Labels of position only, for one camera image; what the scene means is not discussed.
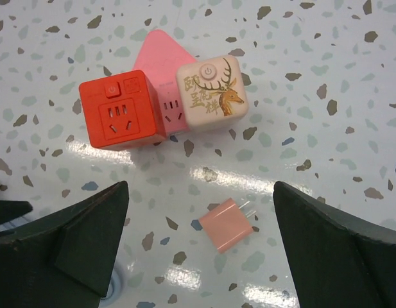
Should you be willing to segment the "small pink plug adapter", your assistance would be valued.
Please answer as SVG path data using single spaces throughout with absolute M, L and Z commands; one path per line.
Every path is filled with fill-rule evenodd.
M 238 203 L 229 198 L 198 220 L 219 253 L 225 253 L 254 232 L 249 219 L 257 211 L 243 210 L 249 203 Z

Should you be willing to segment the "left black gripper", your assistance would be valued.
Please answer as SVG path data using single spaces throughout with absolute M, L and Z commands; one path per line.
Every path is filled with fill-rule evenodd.
M 0 200 L 0 225 L 19 218 L 33 210 L 27 201 Z

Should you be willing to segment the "pink triangular power socket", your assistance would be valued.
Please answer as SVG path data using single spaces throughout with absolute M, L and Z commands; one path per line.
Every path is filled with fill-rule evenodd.
M 187 132 L 176 72 L 196 59 L 165 31 L 153 30 L 144 39 L 133 69 L 142 70 L 157 91 L 167 136 Z

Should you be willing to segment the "beige cube socket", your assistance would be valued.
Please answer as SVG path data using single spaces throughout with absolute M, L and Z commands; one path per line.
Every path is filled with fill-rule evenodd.
M 242 119 L 249 109 L 239 62 L 218 56 L 176 72 L 185 120 L 193 132 L 215 130 Z

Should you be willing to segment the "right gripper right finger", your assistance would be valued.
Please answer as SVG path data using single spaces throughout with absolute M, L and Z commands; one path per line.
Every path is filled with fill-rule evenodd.
M 396 231 L 285 182 L 273 202 L 301 307 L 396 307 Z

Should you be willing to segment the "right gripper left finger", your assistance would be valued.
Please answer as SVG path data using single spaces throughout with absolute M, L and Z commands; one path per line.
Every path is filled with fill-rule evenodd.
M 106 307 L 125 283 L 116 264 L 125 181 L 47 216 L 0 225 L 0 307 Z

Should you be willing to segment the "red cube socket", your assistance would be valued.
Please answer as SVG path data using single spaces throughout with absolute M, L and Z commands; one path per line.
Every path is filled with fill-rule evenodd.
M 141 70 L 79 86 L 90 145 L 122 151 L 165 141 L 157 91 Z

